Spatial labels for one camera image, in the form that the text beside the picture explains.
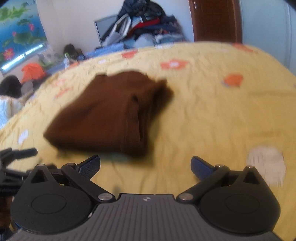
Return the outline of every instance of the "folded brown garment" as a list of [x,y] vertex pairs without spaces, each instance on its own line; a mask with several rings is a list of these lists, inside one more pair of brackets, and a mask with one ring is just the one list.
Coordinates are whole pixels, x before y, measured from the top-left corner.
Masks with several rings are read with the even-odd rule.
[[98,75],[44,137],[60,149],[144,155],[150,121],[171,96],[166,80],[139,72]]

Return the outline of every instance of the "wall mural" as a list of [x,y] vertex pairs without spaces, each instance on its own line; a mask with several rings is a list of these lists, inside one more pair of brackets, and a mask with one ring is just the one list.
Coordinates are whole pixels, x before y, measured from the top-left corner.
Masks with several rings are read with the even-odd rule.
[[0,8],[0,67],[46,40],[35,0],[9,0]]

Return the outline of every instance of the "orange bag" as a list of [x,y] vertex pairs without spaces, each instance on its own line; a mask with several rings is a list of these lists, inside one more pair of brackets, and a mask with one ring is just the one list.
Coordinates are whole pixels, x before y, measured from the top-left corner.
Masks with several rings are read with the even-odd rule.
[[43,68],[39,64],[27,64],[23,67],[22,72],[24,72],[23,79],[21,84],[29,81],[29,80],[40,80],[46,76]]

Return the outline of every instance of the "wooden door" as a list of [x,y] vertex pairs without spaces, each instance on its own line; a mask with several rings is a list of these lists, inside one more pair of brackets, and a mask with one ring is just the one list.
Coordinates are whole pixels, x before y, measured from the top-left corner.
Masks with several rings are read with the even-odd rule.
[[238,0],[189,0],[195,41],[242,42]]

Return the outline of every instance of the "silver bolt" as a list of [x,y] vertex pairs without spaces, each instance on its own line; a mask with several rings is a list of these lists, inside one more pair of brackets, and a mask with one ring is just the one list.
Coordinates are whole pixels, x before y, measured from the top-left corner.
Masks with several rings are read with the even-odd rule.
[[190,201],[191,199],[193,199],[193,195],[190,193],[182,193],[179,195],[179,198],[183,201]]
[[112,194],[110,193],[101,193],[98,196],[98,199],[100,199],[101,201],[109,201],[113,198]]

